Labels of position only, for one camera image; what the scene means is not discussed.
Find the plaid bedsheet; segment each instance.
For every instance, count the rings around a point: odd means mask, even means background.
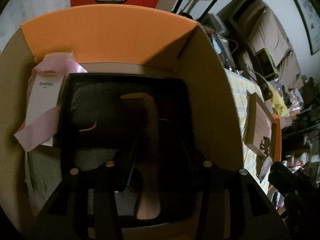
[[[247,128],[246,122],[247,122],[247,115],[249,113],[248,112],[249,111],[249,106],[248,106],[249,94],[257,92],[257,94],[263,100],[261,90],[257,84],[251,82],[250,80],[236,73],[233,73],[228,69],[225,69],[225,71],[231,86],[232,95],[235,101],[236,110],[239,118],[239,126],[240,126],[241,137],[242,137],[243,167],[250,172],[250,174],[254,177],[254,179],[257,181],[259,186],[267,194],[268,187],[269,187],[268,177],[269,177],[270,170],[268,171],[263,181],[260,183],[256,175],[257,174],[257,171],[256,171],[257,155],[252,150],[250,150],[247,146],[244,145],[244,134]]]

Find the metal bolt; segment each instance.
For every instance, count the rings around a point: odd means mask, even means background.
[[[212,162],[211,161],[204,161],[203,166],[209,168],[212,166]]]
[[[70,170],[71,175],[76,175],[76,174],[78,174],[78,172],[79,172],[79,170],[77,168],[73,168]]]
[[[106,166],[107,167],[113,167],[115,165],[115,162],[114,161],[107,161],[106,162]]]
[[[239,170],[239,173],[240,173],[241,175],[247,175],[247,174],[248,174],[248,171],[247,171],[246,169],[240,169],[240,170]]]

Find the orange cardboard flap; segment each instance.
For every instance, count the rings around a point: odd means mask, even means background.
[[[100,4],[58,10],[21,28],[33,55],[73,51],[76,61],[175,69],[197,22],[157,9]]]

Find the picture frame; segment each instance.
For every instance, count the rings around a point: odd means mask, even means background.
[[[306,29],[310,54],[320,50],[320,5],[316,0],[294,0]]]

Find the white wall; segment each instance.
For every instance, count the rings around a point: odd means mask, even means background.
[[[189,0],[183,0],[182,9]],[[303,74],[312,76],[316,82],[320,82],[320,51],[310,54],[307,33],[303,25],[300,13],[293,0],[263,0],[270,6],[275,15],[280,20],[286,31],[289,40],[297,55],[298,62]],[[211,0],[200,0],[193,8],[188,6],[185,11],[190,10],[190,15],[197,19],[209,5]],[[219,12],[230,0],[218,0],[210,13]]]

